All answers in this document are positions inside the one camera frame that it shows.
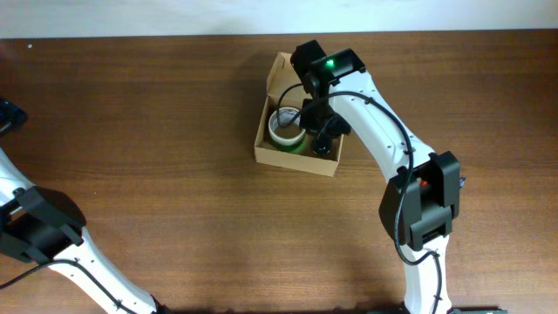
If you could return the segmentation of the black glue bottle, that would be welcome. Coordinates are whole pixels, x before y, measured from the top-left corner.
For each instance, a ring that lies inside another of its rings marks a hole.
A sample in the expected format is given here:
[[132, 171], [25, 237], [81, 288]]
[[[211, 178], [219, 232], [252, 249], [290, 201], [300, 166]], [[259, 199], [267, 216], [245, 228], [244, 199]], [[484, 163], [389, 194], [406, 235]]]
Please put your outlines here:
[[311, 150], [315, 155], [326, 156], [331, 152], [333, 139], [329, 136], [316, 136], [311, 141]]

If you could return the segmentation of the white tape roll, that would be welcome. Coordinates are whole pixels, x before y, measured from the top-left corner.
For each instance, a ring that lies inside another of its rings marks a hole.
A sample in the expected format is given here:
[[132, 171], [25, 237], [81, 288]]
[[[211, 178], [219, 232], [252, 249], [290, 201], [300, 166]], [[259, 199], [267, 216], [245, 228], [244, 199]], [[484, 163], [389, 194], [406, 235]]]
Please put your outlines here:
[[302, 143], [306, 131], [300, 127], [300, 118], [297, 117], [292, 124], [288, 124], [297, 114], [295, 107], [283, 107], [273, 111], [268, 121], [268, 131], [274, 144], [281, 147], [293, 147]]

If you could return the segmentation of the brown cardboard box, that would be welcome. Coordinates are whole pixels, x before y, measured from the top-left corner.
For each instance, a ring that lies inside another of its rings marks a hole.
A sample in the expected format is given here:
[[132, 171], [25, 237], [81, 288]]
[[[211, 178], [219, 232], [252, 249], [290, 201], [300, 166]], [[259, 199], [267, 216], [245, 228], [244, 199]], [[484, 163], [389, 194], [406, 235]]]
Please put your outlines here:
[[333, 140], [331, 152], [326, 156], [318, 156], [312, 152], [310, 143], [313, 137], [309, 134], [306, 134], [304, 137], [304, 140], [307, 140], [307, 148], [304, 154], [280, 152], [271, 144], [272, 139], [269, 136], [268, 121], [270, 115], [278, 107], [277, 103], [279, 101], [282, 102], [281, 108], [295, 107], [300, 109], [303, 100], [308, 97], [303, 88], [296, 87], [287, 92], [284, 99], [280, 99], [281, 94], [286, 92], [288, 87], [299, 82], [299, 78], [290, 63], [290, 57], [289, 53], [278, 53], [267, 77], [267, 96], [263, 105], [262, 116], [254, 144], [255, 160], [271, 166], [332, 177], [335, 175], [341, 159], [344, 136]]

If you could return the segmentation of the green tape roll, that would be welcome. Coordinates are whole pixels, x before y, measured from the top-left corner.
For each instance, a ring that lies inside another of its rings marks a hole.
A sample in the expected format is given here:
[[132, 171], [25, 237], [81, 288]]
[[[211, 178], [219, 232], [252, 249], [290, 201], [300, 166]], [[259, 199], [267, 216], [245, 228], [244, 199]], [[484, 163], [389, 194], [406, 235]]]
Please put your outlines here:
[[304, 154], [307, 148], [307, 140], [301, 140], [300, 142], [293, 145], [282, 145], [275, 141], [271, 142], [272, 146], [280, 152], [285, 152], [289, 154]]

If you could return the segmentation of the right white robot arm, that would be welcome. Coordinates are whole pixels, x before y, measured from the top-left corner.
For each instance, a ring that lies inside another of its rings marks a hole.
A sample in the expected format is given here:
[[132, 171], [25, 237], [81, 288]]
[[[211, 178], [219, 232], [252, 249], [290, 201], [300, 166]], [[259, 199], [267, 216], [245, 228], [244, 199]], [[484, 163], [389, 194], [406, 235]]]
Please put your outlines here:
[[312, 40], [296, 47], [290, 63], [309, 97], [288, 122], [312, 136], [319, 155], [336, 137], [354, 133], [387, 182], [378, 214], [404, 264], [405, 310], [450, 312], [445, 259], [459, 215], [457, 158], [436, 153], [405, 125], [353, 50], [327, 54]]

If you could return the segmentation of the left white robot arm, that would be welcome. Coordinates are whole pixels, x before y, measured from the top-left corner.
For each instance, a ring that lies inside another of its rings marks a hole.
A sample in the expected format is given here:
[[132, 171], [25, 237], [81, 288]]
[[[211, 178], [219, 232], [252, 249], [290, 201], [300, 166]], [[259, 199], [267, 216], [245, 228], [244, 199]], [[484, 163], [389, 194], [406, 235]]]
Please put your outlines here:
[[65, 193], [39, 187], [1, 153], [1, 254], [75, 283], [107, 313], [163, 314], [170, 310], [124, 276], [92, 240], [78, 205]]

